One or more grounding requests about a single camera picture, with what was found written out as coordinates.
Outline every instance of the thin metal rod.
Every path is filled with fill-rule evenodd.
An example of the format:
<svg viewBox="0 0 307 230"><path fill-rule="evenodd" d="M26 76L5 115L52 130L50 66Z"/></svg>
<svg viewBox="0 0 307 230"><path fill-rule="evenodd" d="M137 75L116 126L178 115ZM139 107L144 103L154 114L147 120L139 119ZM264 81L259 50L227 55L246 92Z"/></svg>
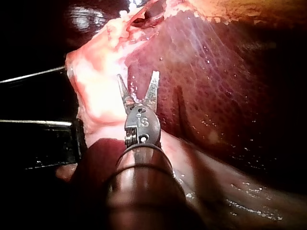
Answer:
<svg viewBox="0 0 307 230"><path fill-rule="evenodd" d="M40 124L40 125L54 125L54 126L64 126L70 127L72 125L71 122L67 121L31 121L31 120L0 120L0 122L4 123L30 123L30 124Z"/></svg>
<svg viewBox="0 0 307 230"><path fill-rule="evenodd" d="M57 68L45 70L45 71L38 72L38 73L32 73L32 74L20 76L20 77L17 77L17 78L11 78L11 79L7 79L7 80L1 80L1 81L0 81L0 84L1 84L1 83L11 82L11 81L18 81L18 80L21 80L21 79L30 78L30 77L42 75L42 74L45 74L45 73L51 73L51 72L55 72L55 71L59 71L59 70L64 70L64 69L65 69L65 66L60 66L60 67L57 67Z"/></svg>

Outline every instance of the metal forceps tip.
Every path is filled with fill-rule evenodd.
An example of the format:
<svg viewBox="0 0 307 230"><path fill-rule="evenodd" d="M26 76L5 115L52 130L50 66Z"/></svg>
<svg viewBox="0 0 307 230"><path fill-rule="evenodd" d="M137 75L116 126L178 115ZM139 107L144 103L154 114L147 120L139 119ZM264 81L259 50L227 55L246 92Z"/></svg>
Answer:
<svg viewBox="0 0 307 230"><path fill-rule="evenodd" d="M155 113L157 112L157 98L158 98L158 87L159 87L160 73L158 71L153 71L147 93L143 102L143 105L148 106ZM120 74L117 75L120 95L125 107L126 114L130 113L130 109L136 103L133 97L129 94L129 91L124 83L124 80Z"/></svg>

